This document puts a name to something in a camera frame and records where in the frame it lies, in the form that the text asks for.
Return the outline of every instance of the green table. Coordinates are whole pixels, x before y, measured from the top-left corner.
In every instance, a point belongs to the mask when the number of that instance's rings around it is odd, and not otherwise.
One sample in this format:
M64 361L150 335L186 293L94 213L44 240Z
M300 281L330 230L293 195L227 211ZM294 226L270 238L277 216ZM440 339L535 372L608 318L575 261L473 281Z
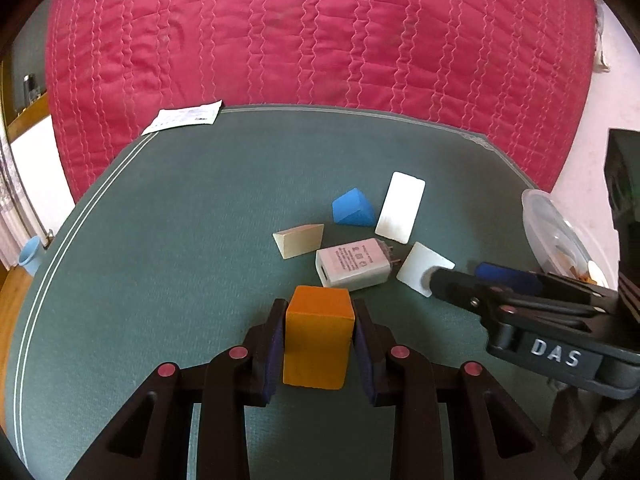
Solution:
M382 112L273 105L133 142L67 219L16 326L7 426L32 474L63 479L158 363L207 362L262 322L274 298L319 285L314 255L282 260L271 234L324 222L323 246L373 236L334 225L331 202L358 187L379 212L394 171L426 181L412 240L396 254L419 240L459 270L482 260L534 268L520 205L532 184L482 136ZM353 295L434 362L484 363L546 428L545 378L486 354L475 316L394 278ZM267 409L247 409L252 478L388 478L393 418L368 406L353 359L340 391L279 386Z

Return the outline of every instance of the pink pin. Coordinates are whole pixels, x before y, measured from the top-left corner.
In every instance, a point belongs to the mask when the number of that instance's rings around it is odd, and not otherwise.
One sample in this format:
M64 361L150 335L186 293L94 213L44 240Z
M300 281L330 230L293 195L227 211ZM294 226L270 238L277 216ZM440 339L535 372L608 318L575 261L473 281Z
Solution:
M482 373L482 365L475 361L469 361L465 365L465 372L469 375L473 375L473 377L478 377L478 375Z
M229 350L229 357L232 359L244 359L249 355L249 351L244 346L234 346Z
M391 349L391 355L397 359L405 359L409 357L409 349L406 346L396 345Z
M164 363L158 367L158 375L160 377L171 377L175 374L175 365L173 363Z

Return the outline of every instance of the transparent plastic container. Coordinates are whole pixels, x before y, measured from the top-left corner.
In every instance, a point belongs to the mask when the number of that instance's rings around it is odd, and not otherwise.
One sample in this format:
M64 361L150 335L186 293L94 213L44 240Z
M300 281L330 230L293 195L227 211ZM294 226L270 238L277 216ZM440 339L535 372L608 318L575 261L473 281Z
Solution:
M593 260L614 286L613 271L593 237L558 211L549 193L527 189L522 193L522 223L536 260L545 272L576 278L589 274Z

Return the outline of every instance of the usb power adapter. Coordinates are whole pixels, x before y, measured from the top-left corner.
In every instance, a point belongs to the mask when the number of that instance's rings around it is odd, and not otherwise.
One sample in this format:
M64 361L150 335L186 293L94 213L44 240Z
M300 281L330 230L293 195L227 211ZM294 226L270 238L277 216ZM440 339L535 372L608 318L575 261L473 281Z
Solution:
M390 251L376 238L316 251L322 286L358 290L386 282L393 267Z

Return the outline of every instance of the red quilted fabric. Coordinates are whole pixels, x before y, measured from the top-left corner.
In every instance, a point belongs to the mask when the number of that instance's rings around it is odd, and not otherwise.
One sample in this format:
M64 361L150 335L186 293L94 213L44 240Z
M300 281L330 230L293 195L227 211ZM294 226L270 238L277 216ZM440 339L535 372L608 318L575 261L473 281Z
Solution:
M76 200L159 108L375 108L487 134L542 188L588 92L593 0L54 0L47 87Z

